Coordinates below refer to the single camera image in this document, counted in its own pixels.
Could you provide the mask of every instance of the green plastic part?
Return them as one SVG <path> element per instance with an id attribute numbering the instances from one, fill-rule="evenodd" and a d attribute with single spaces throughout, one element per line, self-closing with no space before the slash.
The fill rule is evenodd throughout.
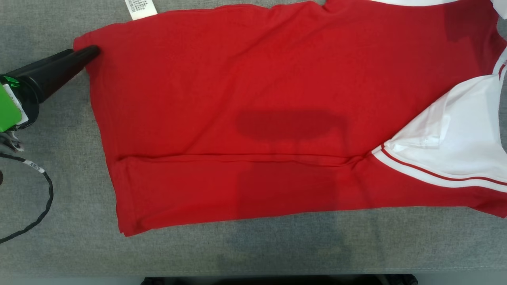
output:
<path id="1" fill-rule="evenodd" d="M 0 132 L 5 132 L 21 121 L 21 111 L 14 104 L 11 97 L 0 85 Z"/>

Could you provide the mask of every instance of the red fabric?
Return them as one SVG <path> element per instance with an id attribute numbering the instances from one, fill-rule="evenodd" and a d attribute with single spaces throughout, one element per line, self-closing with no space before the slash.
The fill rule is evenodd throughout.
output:
<path id="1" fill-rule="evenodd" d="M 370 154 L 505 41 L 489 0 L 328 0 L 170 11 L 77 38 L 120 231 L 391 206 L 507 216 L 505 193 L 449 189 Z"/>

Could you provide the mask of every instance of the gray tablecloth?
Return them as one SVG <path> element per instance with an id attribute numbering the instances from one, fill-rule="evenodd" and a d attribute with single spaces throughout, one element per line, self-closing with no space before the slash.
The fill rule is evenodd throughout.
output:
<path id="1" fill-rule="evenodd" d="M 159 12 L 234 0 L 155 0 Z M 291 0 L 247 0 L 262 6 Z M 73 39 L 130 20 L 123 0 L 2 0 L 0 73 L 71 48 Z M 503 35 L 507 22 L 500 22 Z M 500 108 L 507 142 L 507 100 Z M 468 208 L 387 208 L 189 225 L 126 238 L 89 100 L 86 73 L 43 104 L 20 131 L 23 156 L 54 181 L 42 224 L 0 245 L 0 275 L 249 275 L 507 268 L 507 221 Z M 0 236 L 33 221 L 44 178 L 0 160 Z"/>

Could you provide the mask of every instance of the clothing tag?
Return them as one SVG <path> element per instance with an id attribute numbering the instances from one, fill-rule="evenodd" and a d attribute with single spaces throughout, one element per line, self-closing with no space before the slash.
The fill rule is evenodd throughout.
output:
<path id="1" fill-rule="evenodd" d="M 3 87 L 4 87 L 5 91 L 7 92 L 7 94 L 9 95 L 9 97 L 11 98 L 12 102 L 14 102 L 14 105 L 16 105 L 16 107 L 18 107 L 19 111 L 21 112 L 21 121 L 19 121 L 16 125 L 21 125 L 23 123 L 28 122 L 28 116 L 26 115 L 25 111 L 23 110 L 23 107 L 21 106 L 21 103 L 19 102 L 18 98 L 16 98 L 16 96 L 12 92 L 12 89 L 9 86 L 9 84 L 4 84 Z"/>
<path id="2" fill-rule="evenodd" d="M 500 14 L 500 17 L 507 19 L 507 1 L 506 0 L 491 0 L 493 7 Z"/>
<path id="3" fill-rule="evenodd" d="M 153 0 L 125 0 L 132 20 L 142 19 L 157 14 Z"/>

